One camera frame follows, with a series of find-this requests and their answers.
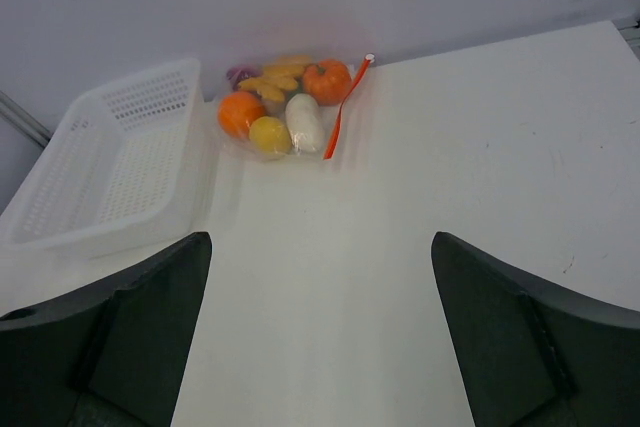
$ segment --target clear plastic bag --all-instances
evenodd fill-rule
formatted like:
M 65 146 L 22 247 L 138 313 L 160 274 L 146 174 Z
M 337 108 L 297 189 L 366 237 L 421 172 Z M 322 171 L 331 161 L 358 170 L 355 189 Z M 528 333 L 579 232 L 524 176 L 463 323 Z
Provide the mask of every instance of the clear plastic bag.
M 331 159 L 342 108 L 373 61 L 372 54 L 365 56 L 357 72 L 339 60 L 308 55 L 232 67 L 217 105 L 225 144 L 265 160 Z

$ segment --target white radish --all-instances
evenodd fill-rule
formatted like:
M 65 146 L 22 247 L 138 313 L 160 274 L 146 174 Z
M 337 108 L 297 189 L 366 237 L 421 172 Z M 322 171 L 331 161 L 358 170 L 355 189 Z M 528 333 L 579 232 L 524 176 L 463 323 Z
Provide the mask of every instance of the white radish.
M 285 120 L 295 150 L 307 153 L 319 152 L 324 146 L 324 127 L 320 107 L 308 94 L 296 94 L 287 103 Z

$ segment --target lemon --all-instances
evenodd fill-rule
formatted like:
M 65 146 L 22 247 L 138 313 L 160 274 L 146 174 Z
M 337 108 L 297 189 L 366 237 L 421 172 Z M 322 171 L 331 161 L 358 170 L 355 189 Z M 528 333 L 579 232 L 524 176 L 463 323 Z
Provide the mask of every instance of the lemon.
M 291 150 L 291 136 L 284 122 L 275 117 L 260 117 L 251 124 L 249 140 L 261 152 L 286 154 Z

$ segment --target purple vegetable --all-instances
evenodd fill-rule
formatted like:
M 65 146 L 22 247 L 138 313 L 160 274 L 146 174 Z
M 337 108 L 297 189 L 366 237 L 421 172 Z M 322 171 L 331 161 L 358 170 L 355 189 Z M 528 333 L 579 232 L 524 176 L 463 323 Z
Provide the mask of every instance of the purple vegetable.
M 251 65 L 238 65 L 227 70 L 227 80 L 233 90 L 238 90 L 238 83 L 251 77 L 260 77 L 260 70 Z

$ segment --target white plastic basket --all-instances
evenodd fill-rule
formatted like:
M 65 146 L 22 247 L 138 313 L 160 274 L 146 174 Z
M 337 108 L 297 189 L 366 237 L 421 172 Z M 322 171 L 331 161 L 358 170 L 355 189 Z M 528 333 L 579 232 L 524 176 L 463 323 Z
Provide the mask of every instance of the white plastic basket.
M 189 232 L 208 177 L 195 59 L 83 94 L 20 188 L 7 245 L 96 257 Z

